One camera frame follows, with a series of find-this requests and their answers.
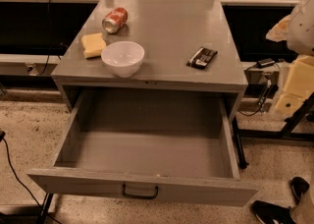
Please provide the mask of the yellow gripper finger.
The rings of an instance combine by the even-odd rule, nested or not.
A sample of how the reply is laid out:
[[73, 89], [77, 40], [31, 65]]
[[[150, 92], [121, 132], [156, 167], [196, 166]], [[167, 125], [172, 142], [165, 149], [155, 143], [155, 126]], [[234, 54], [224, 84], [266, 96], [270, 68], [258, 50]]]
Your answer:
[[291, 63], [282, 65], [284, 83], [275, 111], [292, 115], [314, 92], [314, 57], [298, 55]]

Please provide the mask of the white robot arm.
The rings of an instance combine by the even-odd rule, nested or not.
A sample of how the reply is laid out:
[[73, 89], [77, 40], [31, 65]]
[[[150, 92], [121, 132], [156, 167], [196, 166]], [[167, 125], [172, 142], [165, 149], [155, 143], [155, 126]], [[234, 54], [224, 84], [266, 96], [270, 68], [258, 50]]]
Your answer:
[[293, 114], [314, 92], [314, 0], [300, 0], [267, 32], [266, 38], [285, 41], [288, 49], [297, 54], [275, 105], [277, 111]]

